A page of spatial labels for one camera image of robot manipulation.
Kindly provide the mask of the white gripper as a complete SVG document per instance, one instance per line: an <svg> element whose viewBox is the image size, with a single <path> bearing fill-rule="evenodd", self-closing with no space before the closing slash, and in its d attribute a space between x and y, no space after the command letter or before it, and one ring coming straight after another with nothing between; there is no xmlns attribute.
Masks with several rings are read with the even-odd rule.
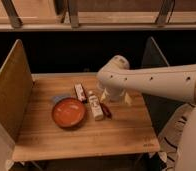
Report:
<svg viewBox="0 0 196 171"><path fill-rule="evenodd" d="M127 105L132 105L132 98L124 89L108 87L102 84L101 82L98 82L98 89L102 92L100 102L125 101Z"/></svg>

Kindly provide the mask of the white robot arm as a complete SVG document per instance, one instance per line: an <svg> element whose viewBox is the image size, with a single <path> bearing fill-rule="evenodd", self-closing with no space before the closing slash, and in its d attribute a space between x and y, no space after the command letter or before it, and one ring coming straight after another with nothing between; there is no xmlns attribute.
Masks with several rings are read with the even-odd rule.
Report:
<svg viewBox="0 0 196 171"><path fill-rule="evenodd" d="M128 60L114 56L97 73L110 99L125 90L194 103L180 139L175 171L196 171L196 64L158 68L129 69Z"/></svg>

